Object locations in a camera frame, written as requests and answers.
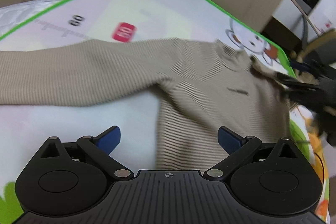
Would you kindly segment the striped beige knit garment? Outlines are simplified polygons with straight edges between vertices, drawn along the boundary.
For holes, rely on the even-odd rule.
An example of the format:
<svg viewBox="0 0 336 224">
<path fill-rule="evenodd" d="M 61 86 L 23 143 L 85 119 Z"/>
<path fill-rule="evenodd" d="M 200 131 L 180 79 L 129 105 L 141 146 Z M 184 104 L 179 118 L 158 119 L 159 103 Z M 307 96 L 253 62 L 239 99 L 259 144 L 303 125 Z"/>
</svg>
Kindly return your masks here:
<svg viewBox="0 0 336 224">
<path fill-rule="evenodd" d="M 117 157 L 129 168 L 200 169 L 226 153 L 226 126 L 265 142 L 291 137 L 296 107 L 271 71 L 221 41 L 130 44 L 90 40 L 29 52 L 1 52 L 1 133 L 32 151 L 37 139 L 122 131 Z"/>
</svg>

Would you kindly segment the tan office chair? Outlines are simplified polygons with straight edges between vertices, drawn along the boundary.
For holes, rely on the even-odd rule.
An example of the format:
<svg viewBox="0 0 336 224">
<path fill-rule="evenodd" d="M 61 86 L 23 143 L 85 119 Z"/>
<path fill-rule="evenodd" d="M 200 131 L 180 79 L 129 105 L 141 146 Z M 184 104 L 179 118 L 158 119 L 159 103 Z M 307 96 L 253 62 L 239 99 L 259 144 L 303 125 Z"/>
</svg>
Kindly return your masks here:
<svg viewBox="0 0 336 224">
<path fill-rule="evenodd" d="M 290 66 L 295 76 L 309 73 L 314 78 L 321 76 L 335 80 L 335 28 L 308 42 L 307 17 L 302 15 L 303 29 L 301 42 L 290 53 Z"/>
</svg>

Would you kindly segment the white desk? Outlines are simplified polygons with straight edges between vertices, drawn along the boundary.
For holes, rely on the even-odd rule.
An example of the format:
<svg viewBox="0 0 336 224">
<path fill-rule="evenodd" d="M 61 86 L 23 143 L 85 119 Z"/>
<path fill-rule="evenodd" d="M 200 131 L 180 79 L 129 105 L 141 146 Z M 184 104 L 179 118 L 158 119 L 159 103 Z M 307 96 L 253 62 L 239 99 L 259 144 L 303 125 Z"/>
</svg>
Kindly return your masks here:
<svg viewBox="0 0 336 224">
<path fill-rule="evenodd" d="M 282 0 L 272 16 L 299 38 L 307 23 L 307 37 L 312 40 L 335 29 L 335 0 L 318 0 L 312 6 L 304 0 Z"/>
</svg>

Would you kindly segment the cartoon play mat green border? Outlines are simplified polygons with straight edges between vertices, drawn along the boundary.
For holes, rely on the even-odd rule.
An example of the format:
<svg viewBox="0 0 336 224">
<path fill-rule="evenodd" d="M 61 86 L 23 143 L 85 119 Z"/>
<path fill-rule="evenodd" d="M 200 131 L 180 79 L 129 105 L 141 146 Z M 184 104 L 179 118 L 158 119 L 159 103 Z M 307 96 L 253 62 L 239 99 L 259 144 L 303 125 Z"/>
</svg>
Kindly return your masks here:
<svg viewBox="0 0 336 224">
<path fill-rule="evenodd" d="M 210 0 L 62 0 L 1 37 L 1 223 L 327 223 L 290 90 Z"/>
</svg>

